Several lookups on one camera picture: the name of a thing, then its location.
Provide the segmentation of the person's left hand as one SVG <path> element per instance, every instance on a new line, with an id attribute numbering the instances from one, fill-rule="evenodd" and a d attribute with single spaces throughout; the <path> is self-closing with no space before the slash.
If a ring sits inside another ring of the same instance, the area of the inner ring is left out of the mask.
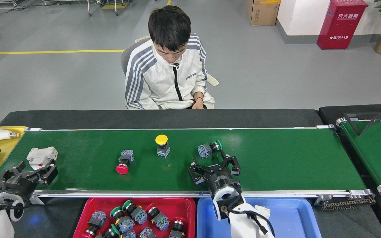
<path id="1" fill-rule="evenodd" d="M 206 109 L 207 107 L 204 104 L 204 101 L 201 97 L 197 97 L 194 100 L 194 104 L 191 107 L 192 109 Z"/>

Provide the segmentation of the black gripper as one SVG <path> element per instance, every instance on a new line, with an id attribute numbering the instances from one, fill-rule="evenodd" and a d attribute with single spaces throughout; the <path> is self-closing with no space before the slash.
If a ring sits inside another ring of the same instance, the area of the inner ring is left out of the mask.
<path id="1" fill-rule="evenodd" d="M 241 185 L 239 179 L 232 178 L 231 175 L 240 175 L 240 165 L 235 156 L 226 155 L 223 150 L 220 151 L 223 159 L 222 164 L 211 165 L 209 167 L 197 164 L 197 159 L 193 159 L 193 163 L 189 167 L 189 175 L 195 185 L 207 182 L 210 195 L 215 195 L 221 188 L 231 186 L 234 191 L 241 194 Z M 228 165 L 232 165 L 232 171 L 228 169 Z"/>
<path id="2" fill-rule="evenodd" d="M 24 168 L 25 162 L 22 161 L 18 166 L 13 167 L 11 170 L 5 170 L 0 175 L 0 194 L 5 192 L 10 195 L 20 196 L 23 200 L 30 200 L 38 183 L 50 185 L 59 174 L 55 164 L 21 174 Z"/>

